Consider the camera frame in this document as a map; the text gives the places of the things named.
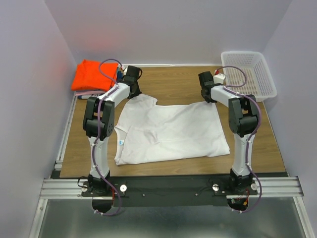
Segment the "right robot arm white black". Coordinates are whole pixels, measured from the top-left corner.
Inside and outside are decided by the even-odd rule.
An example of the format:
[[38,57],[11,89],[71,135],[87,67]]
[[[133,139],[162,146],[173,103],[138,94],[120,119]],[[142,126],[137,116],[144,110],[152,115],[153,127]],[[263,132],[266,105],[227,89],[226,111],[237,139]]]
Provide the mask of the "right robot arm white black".
[[253,183],[252,145],[262,122],[261,110],[254,95],[233,92],[222,83],[216,83],[211,72],[202,72],[198,78],[203,99],[228,108],[228,124],[235,148],[227,187],[231,193],[239,194]]

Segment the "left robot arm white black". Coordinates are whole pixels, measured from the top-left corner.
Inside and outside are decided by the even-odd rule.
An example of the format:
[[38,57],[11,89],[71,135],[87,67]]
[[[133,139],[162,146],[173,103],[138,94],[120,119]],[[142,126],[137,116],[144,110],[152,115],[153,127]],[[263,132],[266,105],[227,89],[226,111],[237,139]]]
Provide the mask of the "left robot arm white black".
[[99,196],[111,190],[107,180],[109,166],[107,162],[108,140],[114,130],[115,107],[124,99],[132,99],[141,94],[138,80],[143,71],[129,65],[117,77],[115,85],[106,93],[90,97],[86,103],[83,129],[91,148],[91,169],[88,175],[88,188]]

